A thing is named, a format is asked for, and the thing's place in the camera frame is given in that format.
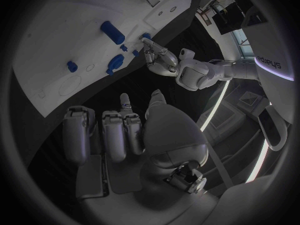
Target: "purple light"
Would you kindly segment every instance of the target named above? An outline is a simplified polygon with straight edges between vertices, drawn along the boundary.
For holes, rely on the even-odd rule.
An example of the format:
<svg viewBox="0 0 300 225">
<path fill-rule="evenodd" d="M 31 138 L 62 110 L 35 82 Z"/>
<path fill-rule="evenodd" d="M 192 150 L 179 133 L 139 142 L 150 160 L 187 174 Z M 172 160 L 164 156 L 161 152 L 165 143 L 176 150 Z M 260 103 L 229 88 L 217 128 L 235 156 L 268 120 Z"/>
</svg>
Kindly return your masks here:
<svg viewBox="0 0 300 225">
<path fill-rule="evenodd" d="M 259 66 L 259 67 L 261 67 L 262 69 L 264 69 L 264 70 L 270 72 L 271 74 L 274 74 L 274 75 L 276 75 L 276 76 L 278 76 L 278 77 L 281 77 L 281 78 L 283 78 L 283 79 L 286 79 L 286 80 L 294 81 L 294 79 L 293 79 L 292 77 L 284 76 L 284 75 L 282 75 L 282 74 L 280 74 L 280 73 L 277 73 L 277 72 L 275 72 L 275 71 L 272 71 L 272 70 L 270 70 L 269 68 L 263 66 L 263 65 L 257 60 L 256 57 L 254 58 L 254 61 L 255 61 L 255 63 L 257 64 L 257 66 Z"/>
</svg>

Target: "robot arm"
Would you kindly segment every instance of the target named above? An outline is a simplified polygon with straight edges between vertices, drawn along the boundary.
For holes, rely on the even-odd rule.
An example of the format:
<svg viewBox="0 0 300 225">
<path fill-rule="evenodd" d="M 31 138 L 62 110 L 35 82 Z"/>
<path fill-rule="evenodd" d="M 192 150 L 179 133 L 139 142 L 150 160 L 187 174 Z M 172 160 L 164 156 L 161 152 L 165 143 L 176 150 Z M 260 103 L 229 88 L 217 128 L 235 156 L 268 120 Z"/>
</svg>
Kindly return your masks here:
<svg viewBox="0 0 300 225">
<path fill-rule="evenodd" d="M 194 59 L 195 53 L 183 48 L 178 64 L 176 56 L 167 48 L 148 38 L 143 38 L 144 53 L 149 70 L 162 76 L 176 77 L 178 85 L 190 91 L 208 88 L 218 80 L 232 78 L 259 80 L 256 66 L 252 63 L 221 61 L 217 64 Z"/>
</svg>

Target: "blue object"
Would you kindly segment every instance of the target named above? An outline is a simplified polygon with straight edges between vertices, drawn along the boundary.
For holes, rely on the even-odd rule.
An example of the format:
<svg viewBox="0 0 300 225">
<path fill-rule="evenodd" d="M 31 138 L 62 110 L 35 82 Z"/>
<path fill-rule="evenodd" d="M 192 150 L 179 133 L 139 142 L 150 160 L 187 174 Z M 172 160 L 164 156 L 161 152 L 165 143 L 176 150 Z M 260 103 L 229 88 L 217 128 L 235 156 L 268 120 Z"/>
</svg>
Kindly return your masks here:
<svg viewBox="0 0 300 225">
<path fill-rule="evenodd" d="M 139 56 L 139 52 L 137 51 L 137 50 L 133 50 L 133 55 L 135 56 L 135 57 L 138 57 Z"/>
<path fill-rule="evenodd" d="M 125 36 L 110 21 L 102 23 L 100 29 L 117 45 L 125 41 Z"/>
<path fill-rule="evenodd" d="M 150 36 L 149 33 L 144 33 L 144 34 L 142 35 L 142 37 L 151 40 L 151 36 Z"/>
<path fill-rule="evenodd" d="M 67 68 L 69 69 L 69 71 L 70 71 L 71 73 L 74 73 L 74 72 L 77 71 L 78 66 L 76 65 L 75 62 L 68 61 L 66 64 L 67 64 Z"/>
<path fill-rule="evenodd" d="M 124 52 L 127 52 L 127 47 L 124 44 L 120 46 L 120 49 L 122 49 Z"/>
<path fill-rule="evenodd" d="M 112 76 L 114 74 L 113 70 L 121 67 L 123 61 L 124 61 L 124 56 L 122 54 L 115 56 L 112 60 L 110 60 L 106 73 Z"/>
</svg>

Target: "glowing light strip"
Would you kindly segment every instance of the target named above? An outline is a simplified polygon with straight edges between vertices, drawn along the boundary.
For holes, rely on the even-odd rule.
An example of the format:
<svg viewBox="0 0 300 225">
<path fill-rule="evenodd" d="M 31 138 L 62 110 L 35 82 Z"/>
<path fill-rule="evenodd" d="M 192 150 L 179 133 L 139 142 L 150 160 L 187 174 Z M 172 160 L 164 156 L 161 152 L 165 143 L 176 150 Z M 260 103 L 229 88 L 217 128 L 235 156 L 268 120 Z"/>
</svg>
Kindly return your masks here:
<svg viewBox="0 0 300 225">
<path fill-rule="evenodd" d="M 217 109 L 218 109 L 218 107 L 219 107 L 219 105 L 220 105 L 220 103 L 221 103 L 221 101 L 222 101 L 222 99 L 223 99 L 223 97 L 224 97 L 224 95 L 225 95 L 225 92 L 226 92 L 226 90 L 227 90 L 227 88 L 228 88 L 229 82 L 230 82 L 230 80 L 226 81 L 225 86 L 224 86 L 224 88 L 223 88 L 223 91 L 221 92 L 220 97 L 219 97 L 218 100 L 216 101 L 216 104 L 214 105 L 214 107 L 213 107 L 211 113 L 209 114 L 208 118 L 206 119 L 205 123 L 204 123 L 204 124 L 202 125 L 202 127 L 200 128 L 201 132 L 203 132 L 204 129 L 208 126 L 208 124 L 209 124 L 210 121 L 212 120 L 214 114 L 216 113 L 216 111 L 217 111 Z"/>
<path fill-rule="evenodd" d="M 263 162 L 265 160 L 268 148 L 269 148 L 269 145 L 267 143 L 267 140 L 264 140 L 262 150 L 260 152 L 258 160 L 257 160 L 257 162 L 255 164 L 255 167 L 254 167 L 253 171 L 251 172 L 249 178 L 247 179 L 246 183 L 252 182 L 257 177 L 257 175 L 259 174 L 259 171 L 261 170 L 261 167 L 262 167 Z"/>
<path fill-rule="evenodd" d="M 286 79 L 286 80 L 294 81 L 294 78 L 292 78 L 292 77 L 284 76 L 284 75 L 282 75 L 282 74 L 280 74 L 280 73 L 277 73 L 277 72 L 272 71 L 271 69 L 265 67 L 264 65 L 262 65 L 262 64 L 257 60 L 256 57 L 254 58 L 254 61 L 255 61 L 255 63 L 256 63 L 259 67 L 261 67 L 262 69 L 264 69 L 264 70 L 270 72 L 271 74 L 274 74 L 274 75 L 276 75 L 276 76 L 278 76 L 278 77 L 281 77 L 281 78 L 283 78 L 283 79 Z"/>
</svg>

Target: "mounting hole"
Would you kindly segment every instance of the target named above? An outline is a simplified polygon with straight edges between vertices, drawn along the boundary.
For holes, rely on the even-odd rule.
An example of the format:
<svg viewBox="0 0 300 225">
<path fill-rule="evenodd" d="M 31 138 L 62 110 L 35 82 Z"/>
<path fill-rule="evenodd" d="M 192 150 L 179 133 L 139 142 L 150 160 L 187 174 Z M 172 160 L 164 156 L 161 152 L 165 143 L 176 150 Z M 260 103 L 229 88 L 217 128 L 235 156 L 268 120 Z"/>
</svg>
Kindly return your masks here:
<svg viewBox="0 0 300 225">
<path fill-rule="evenodd" d="M 177 8 L 176 6 L 172 7 L 171 10 L 170 10 L 170 12 L 174 12 L 176 8 Z"/>
</svg>

